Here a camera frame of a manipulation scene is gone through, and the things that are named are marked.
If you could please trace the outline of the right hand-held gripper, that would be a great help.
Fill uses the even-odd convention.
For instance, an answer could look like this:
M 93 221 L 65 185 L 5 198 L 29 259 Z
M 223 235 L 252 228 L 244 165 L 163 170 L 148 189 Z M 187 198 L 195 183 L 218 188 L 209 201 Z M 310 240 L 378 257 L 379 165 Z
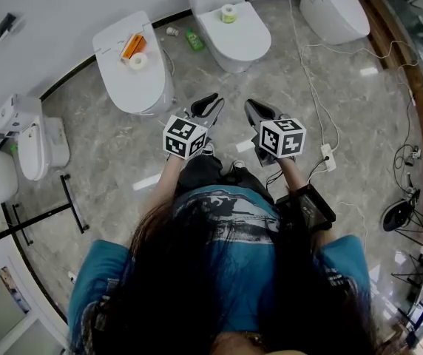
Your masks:
M 262 167 L 302 154 L 307 130 L 297 119 L 254 99 L 246 100 L 244 110 L 257 133 L 252 142 Z

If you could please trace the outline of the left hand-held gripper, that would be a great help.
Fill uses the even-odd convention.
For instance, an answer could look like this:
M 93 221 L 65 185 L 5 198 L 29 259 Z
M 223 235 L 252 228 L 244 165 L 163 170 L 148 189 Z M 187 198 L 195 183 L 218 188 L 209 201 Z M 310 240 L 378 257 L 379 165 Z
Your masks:
M 210 131 L 217 123 L 225 100 L 215 92 L 169 116 L 163 128 L 163 150 L 183 160 L 203 152 L 211 141 Z

